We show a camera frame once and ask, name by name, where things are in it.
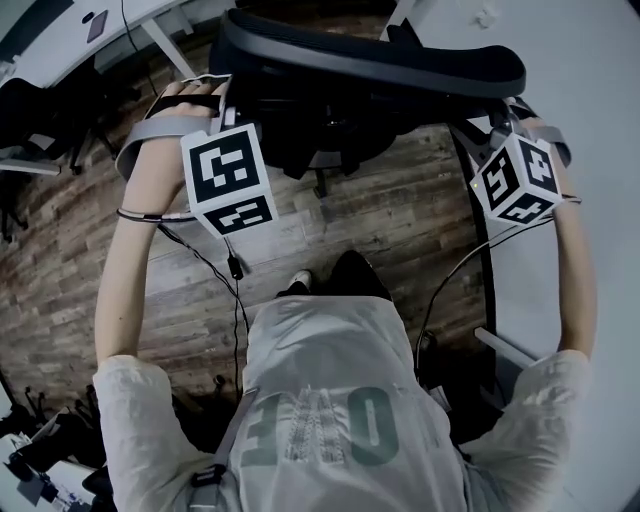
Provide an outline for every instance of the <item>person's left arm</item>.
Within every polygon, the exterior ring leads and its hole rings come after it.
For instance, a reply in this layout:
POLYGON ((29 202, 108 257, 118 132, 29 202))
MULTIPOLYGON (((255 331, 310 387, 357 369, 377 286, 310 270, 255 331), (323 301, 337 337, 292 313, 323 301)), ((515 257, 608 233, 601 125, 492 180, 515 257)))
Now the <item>person's left arm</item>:
MULTIPOLYGON (((170 85, 164 95, 211 94, 211 86, 170 85)), ((189 103, 157 114, 213 116, 189 103)), ((164 214, 182 187, 178 138, 145 142, 122 207, 164 214)), ((95 316, 98 396, 114 501, 121 512, 185 508, 191 475, 210 455, 189 443, 171 403, 171 384, 157 366, 137 359, 149 249, 155 224, 120 219, 105 263, 95 316)))

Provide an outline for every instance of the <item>phone on desk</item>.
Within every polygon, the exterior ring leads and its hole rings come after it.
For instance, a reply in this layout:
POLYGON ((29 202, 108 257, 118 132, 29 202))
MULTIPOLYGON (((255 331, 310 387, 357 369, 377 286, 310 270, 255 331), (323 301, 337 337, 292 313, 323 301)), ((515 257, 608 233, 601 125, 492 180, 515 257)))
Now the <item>phone on desk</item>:
POLYGON ((109 14, 109 11, 102 11, 95 18, 93 18, 93 20, 91 20, 87 43, 90 43, 91 41, 102 35, 102 33, 104 32, 104 24, 107 21, 107 14, 109 14))

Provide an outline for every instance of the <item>person's left hand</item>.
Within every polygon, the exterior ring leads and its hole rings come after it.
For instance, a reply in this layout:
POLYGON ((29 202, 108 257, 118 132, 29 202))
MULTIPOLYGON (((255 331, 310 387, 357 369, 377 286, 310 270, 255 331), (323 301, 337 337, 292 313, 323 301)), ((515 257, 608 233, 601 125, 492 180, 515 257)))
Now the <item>person's left hand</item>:
MULTIPOLYGON (((223 86, 214 91, 210 84, 170 84, 162 96, 190 94, 221 95, 223 86)), ((158 112, 153 117, 214 117, 216 112, 201 105, 180 103, 158 112)), ((184 185, 184 169, 179 137, 163 137, 145 142, 133 168, 122 202, 122 208, 135 213, 164 214, 184 185)))

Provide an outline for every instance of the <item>white table top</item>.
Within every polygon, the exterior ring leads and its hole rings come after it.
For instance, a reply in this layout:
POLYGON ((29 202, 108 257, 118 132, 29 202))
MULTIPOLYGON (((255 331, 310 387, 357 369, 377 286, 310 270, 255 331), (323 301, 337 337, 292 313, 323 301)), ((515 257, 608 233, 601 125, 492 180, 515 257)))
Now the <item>white table top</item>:
MULTIPOLYGON (((186 0, 124 0, 129 28, 140 25, 186 0)), ((38 87, 55 85, 97 51, 126 33, 120 0, 77 0, 47 27, 18 57, 14 74, 38 87), (108 10, 104 32, 87 43, 91 22, 83 25, 89 12, 95 15, 108 10)))

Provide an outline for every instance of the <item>black buckle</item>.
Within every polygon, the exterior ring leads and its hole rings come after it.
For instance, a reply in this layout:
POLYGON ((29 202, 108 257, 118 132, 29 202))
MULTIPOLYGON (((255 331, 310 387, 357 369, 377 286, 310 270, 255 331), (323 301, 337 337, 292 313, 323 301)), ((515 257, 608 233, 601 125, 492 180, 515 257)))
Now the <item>black buckle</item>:
POLYGON ((193 487, 218 485, 222 481, 222 475, 224 475, 226 471, 227 466, 224 464, 214 464, 200 473, 195 473, 191 477, 191 485, 193 487))

